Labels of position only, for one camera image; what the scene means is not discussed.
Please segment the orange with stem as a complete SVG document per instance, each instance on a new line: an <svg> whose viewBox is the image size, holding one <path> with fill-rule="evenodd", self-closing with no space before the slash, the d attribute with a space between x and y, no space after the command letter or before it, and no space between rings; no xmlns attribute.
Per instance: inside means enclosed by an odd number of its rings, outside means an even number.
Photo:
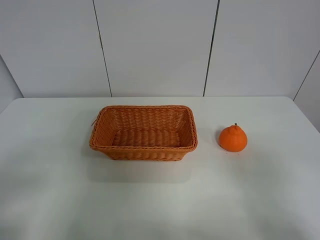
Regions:
<svg viewBox="0 0 320 240"><path fill-rule="evenodd" d="M218 144L228 152L241 152L248 144L248 137L242 128L235 123L221 131Z"/></svg>

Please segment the orange wicker basket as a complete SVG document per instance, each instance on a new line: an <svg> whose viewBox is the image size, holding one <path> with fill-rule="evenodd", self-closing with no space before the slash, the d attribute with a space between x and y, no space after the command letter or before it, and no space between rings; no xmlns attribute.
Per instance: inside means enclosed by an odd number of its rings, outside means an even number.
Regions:
<svg viewBox="0 0 320 240"><path fill-rule="evenodd" d="M89 140L112 160L130 161L180 161L197 145L193 112L184 105L106 106Z"/></svg>

